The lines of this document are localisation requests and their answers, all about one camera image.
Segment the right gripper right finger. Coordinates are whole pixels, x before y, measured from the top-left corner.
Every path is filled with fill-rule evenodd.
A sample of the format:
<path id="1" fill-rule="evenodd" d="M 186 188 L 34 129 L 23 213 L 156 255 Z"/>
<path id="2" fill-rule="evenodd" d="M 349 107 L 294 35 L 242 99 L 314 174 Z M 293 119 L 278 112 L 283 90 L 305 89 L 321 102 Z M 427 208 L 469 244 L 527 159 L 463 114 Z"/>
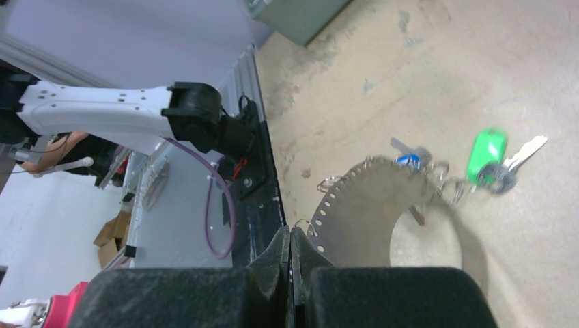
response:
<path id="1" fill-rule="evenodd" d="M 311 244 L 301 228 L 290 231 L 291 310 L 293 327 L 315 327 L 312 273 L 318 267 L 333 265 Z"/>

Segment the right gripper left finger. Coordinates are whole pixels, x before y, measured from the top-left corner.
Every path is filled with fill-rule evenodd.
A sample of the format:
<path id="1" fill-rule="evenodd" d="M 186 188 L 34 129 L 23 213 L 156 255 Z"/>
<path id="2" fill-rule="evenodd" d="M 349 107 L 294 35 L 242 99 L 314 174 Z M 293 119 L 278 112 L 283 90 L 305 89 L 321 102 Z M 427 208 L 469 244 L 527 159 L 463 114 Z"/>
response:
<path id="1" fill-rule="evenodd" d="M 251 278 L 249 326 L 284 327 L 289 292 L 290 229 L 279 228 L 269 246 L 246 266 Z"/>

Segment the large metal key ring plate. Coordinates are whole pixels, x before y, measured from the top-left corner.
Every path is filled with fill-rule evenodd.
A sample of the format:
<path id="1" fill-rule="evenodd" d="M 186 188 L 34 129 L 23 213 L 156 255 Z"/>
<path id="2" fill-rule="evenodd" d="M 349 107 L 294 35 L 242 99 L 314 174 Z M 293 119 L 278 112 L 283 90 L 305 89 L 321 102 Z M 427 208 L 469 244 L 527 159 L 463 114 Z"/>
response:
<path id="1" fill-rule="evenodd" d="M 455 267 L 488 293 L 481 242 L 440 188 L 425 172 L 370 157 L 327 189 L 307 236 L 337 267 Z"/>

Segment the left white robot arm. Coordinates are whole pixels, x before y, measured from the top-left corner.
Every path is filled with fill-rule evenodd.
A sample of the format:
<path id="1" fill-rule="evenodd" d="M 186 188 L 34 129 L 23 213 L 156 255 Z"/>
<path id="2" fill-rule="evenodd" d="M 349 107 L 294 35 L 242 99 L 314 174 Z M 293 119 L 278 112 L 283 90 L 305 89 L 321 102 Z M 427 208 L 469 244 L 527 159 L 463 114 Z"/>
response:
<path id="1" fill-rule="evenodd" d="M 29 74 L 1 75 L 1 143 L 85 131 L 141 153 L 146 138 L 188 141 L 206 154 L 242 158 L 254 128 L 223 113 L 219 91 L 176 82 L 150 89 L 73 87 Z"/>

